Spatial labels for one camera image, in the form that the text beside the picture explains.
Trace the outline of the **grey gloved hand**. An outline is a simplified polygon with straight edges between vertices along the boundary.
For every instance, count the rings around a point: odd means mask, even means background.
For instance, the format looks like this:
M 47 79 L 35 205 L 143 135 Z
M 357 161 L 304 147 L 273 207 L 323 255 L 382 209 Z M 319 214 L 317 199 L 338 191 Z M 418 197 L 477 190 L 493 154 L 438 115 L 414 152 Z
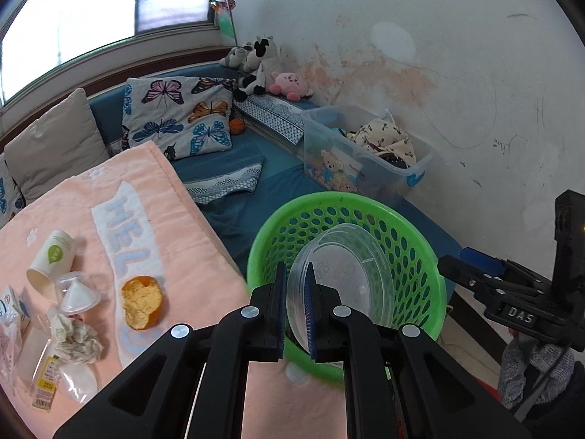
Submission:
M 514 334 L 504 349 L 498 393 L 508 410 L 552 402 L 569 385 L 575 367 L 570 348 Z

